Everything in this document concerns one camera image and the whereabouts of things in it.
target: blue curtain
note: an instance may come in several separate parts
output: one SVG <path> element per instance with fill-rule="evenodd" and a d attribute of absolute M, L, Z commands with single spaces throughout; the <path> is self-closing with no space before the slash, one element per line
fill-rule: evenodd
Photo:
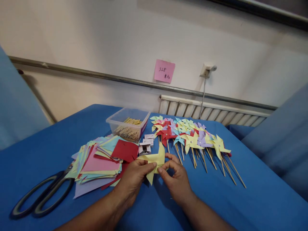
<path fill-rule="evenodd" d="M 241 141 L 308 201 L 308 84 Z"/>
<path fill-rule="evenodd" d="M 48 127 L 36 97 L 0 47 L 0 150 Z"/>

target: wall outlet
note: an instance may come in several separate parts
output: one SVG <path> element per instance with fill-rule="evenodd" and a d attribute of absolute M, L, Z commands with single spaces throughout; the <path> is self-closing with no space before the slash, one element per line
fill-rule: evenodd
<path fill-rule="evenodd" d="M 216 65 L 209 65 L 204 63 L 201 69 L 200 77 L 208 79 L 210 77 L 211 72 L 216 70 L 217 70 Z"/>

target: radiator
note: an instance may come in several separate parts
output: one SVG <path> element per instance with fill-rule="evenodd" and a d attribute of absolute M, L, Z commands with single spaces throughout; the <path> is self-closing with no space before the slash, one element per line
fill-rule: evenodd
<path fill-rule="evenodd" d="M 271 113 L 258 110 L 247 110 L 207 102 L 203 102 L 203 107 L 201 107 L 202 102 L 200 101 L 166 95 L 160 95 L 160 98 L 159 113 L 198 119 L 202 109 L 202 120 L 217 121 L 224 126 L 237 124 L 256 127 L 271 115 Z"/>

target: electrical cord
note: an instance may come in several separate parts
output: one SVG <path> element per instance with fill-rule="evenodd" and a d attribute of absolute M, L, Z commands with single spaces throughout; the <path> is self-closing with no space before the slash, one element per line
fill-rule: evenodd
<path fill-rule="evenodd" d="M 203 110 L 203 100 L 204 100 L 204 95 L 205 95 L 205 81 L 206 81 L 206 78 L 204 79 L 203 97 L 202 97 L 202 104 L 201 104 L 199 119 L 201 119 L 201 113 Z"/>

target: metal handrail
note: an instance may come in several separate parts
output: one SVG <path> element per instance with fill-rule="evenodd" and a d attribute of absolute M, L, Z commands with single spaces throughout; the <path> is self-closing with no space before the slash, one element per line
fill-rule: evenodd
<path fill-rule="evenodd" d="M 62 65 L 57 65 L 57 64 L 35 61 L 31 59 L 24 59 L 24 58 L 18 58 L 18 57 L 13 57 L 13 56 L 9 56 L 9 58 L 11 62 L 15 64 L 39 67 L 39 68 L 44 68 L 48 70 L 66 72 L 66 73 L 77 74 L 77 75 L 84 75 L 84 76 L 89 76 L 89 77 L 94 77 L 94 78 L 99 78 L 99 79 L 123 82 L 123 83 L 128 83 L 128 84 L 133 84 L 133 85 L 138 85 L 138 86 L 143 86 L 143 87 L 149 87 L 149 88 L 155 88 L 155 89 L 160 89 L 160 90 L 165 90 L 165 91 L 172 91 L 172 92 L 181 93 L 185 95 L 203 97 L 203 92 L 200 92 L 200 91 L 172 87 L 172 86 L 162 85 L 158 83 L 147 82 L 143 80 L 130 79 L 130 78 L 121 77 L 117 75 L 110 75 L 110 74 L 94 72 L 94 71 L 89 71 L 89 70 L 84 70 L 84 69 L 79 69 L 79 68 L 74 68 L 74 67 L 67 67 L 67 66 L 62 66 Z M 236 104 L 250 106 L 250 107 L 257 107 L 261 109 L 272 110 L 272 111 L 277 109 L 277 107 L 270 106 L 270 105 L 259 104 L 259 103 L 249 102 L 249 101 L 240 100 L 240 99 L 234 99 L 234 98 L 225 97 L 225 96 L 208 94 L 208 93 L 205 93 L 204 97 L 209 98 L 209 99 L 229 102 L 229 103 L 236 103 Z"/>

